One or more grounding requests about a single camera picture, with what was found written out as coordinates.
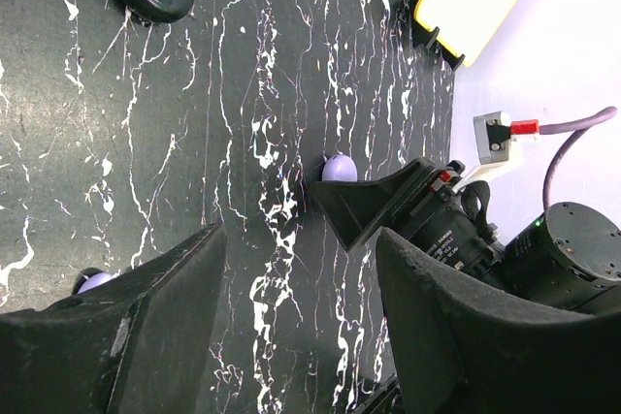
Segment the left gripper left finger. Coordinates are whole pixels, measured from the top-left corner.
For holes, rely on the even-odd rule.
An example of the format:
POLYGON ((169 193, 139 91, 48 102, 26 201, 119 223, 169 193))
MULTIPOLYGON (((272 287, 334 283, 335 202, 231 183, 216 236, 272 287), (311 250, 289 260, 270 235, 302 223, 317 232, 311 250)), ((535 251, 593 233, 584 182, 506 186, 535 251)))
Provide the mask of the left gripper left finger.
POLYGON ((226 242, 211 224, 90 291, 3 314, 2 412, 195 412, 226 242))

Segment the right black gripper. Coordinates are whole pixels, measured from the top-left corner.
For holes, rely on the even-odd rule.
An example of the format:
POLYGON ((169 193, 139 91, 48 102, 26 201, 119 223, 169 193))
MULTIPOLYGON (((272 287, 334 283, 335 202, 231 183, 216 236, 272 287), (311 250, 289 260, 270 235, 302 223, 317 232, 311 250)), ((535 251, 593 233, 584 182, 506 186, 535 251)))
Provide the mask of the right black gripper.
POLYGON ((465 166, 453 160, 437 167, 418 157, 396 173, 374 181, 317 181, 311 199, 324 212, 345 251, 390 227, 445 265, 494 288, 504 248, 487 219, 491 191, 484 180, 461 187, 465 166))

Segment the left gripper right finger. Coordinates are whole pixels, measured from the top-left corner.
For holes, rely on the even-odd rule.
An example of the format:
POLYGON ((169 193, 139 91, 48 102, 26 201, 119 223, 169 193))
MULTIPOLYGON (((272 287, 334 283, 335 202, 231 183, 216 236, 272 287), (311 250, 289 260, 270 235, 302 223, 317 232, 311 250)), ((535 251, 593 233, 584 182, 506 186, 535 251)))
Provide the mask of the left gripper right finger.
POLYGON ((384 229, 376 271, 408 413, 616 413, 620 317, 532 303, 384 229))

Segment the purple round earbud case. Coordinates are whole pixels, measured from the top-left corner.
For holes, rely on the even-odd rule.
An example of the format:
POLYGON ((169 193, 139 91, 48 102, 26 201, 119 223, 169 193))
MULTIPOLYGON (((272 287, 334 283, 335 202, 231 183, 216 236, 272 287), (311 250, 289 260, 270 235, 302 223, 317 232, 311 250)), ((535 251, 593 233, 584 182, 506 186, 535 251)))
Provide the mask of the purple round earbud case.
POLYGON ((321 172, 321 180, 355 182, 358 180, 356 164, 348 155, 335 154, 325 161, 321 172))

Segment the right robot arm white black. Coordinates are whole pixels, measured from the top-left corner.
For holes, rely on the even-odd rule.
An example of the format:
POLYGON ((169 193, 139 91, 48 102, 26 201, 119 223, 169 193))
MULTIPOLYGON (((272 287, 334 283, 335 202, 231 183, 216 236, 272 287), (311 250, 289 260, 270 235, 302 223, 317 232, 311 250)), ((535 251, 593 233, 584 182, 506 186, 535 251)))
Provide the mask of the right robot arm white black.
POLYGON ((485 181, 459 185, 464 165, 414 159, 375 181, 318 181, 310 196, 341 246, 388 228, 445 265, 530 302, 597 314, 620 308, 620 229, 573 202, 546 207, 508 244, 487 219, 485 181))

